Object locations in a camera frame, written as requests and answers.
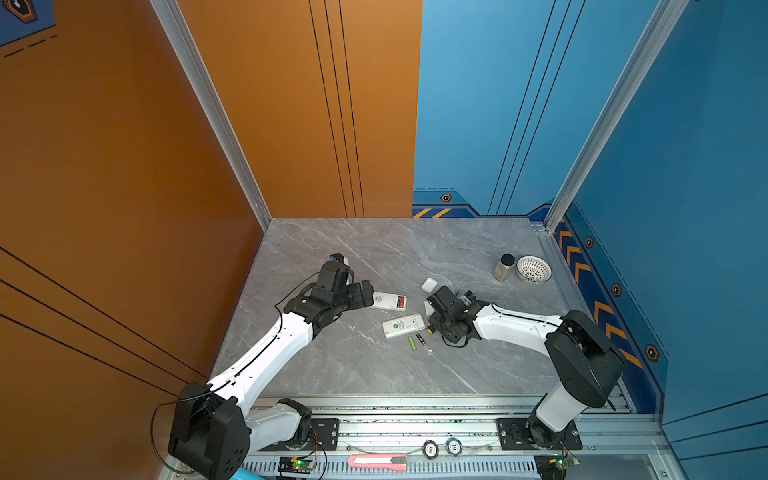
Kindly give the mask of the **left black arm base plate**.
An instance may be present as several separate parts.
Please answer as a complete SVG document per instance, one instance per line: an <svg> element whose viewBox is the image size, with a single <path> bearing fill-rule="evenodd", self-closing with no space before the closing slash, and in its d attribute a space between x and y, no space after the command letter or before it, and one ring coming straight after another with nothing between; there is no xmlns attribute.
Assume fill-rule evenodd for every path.
<svg viewBox="0 0 768 480"><path fill-rule="evenodd" d="M308 451L315 447L315 440L326 451L337 449L339 436L339 420L337 418L312 418L309 435L305 440L288 440L275 442L263 448L263 451Z"/></svg>

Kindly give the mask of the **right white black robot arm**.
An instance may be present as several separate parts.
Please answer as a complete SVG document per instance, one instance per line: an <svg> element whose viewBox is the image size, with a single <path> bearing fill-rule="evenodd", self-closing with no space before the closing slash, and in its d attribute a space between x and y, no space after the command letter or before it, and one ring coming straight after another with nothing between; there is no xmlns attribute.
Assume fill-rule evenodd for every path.
<svg viewBox="0 0 768 480"><path fill-rule="evenodd" d="M626 359L596 323L579 310L540 315L504 309L467 294L459 297L442 286L427 298L430 327L450 347L471 339L494 340L545 355L558 383L528 418L506 436L532 449L563 447L575 430L574 419L589 408L609 403L624 374Z"/></svg>

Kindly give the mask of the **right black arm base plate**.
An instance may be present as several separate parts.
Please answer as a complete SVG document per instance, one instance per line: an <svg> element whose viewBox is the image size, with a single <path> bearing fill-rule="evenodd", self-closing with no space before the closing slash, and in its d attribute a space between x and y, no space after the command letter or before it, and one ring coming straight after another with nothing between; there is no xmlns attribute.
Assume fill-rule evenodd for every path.
<svg viewBox="0 0 768 480"><path fill-rule="evenodd" d="M557 450L583 449L583 443L574 421L564 430L555 432L539 420L523 418L500 418L496 427L501 448L511 450Z"/></svg>

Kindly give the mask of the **white remote control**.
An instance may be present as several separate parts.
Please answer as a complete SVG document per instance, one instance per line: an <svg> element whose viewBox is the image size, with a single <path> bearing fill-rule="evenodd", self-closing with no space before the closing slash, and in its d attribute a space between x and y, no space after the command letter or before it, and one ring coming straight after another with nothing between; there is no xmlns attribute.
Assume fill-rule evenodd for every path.
<svg viewBox="0 0 768 480"><path fill-rule="evenodd" d="M399 294L375 292L373 294L373 308L389 311L405 311L407 297Z"/></svg>
<svg viewBox="0 0 768 480"><path fill-rule="evenodd" d="M424 329L425 322L421 314L410 314L382 323L382 330L387 339L411 335Z"/></svg>

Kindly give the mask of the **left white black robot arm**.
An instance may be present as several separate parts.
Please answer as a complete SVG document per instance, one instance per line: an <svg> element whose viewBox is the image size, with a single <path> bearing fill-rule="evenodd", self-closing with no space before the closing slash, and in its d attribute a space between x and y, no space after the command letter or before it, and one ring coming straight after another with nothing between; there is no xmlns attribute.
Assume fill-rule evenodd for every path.
<svg viewBox="0 0 768 480"><path fill-rule="evenodd" d="M288 361L324 328L343 313L373 303L372 285L355 281L340 253L278 301L277 321L253 347L206 383L187 384L171 402L167 451L181 464L176 474L231 479L253 452L275 444L315 446L309 407L284 398L257 413L251 409Z"/></svg>

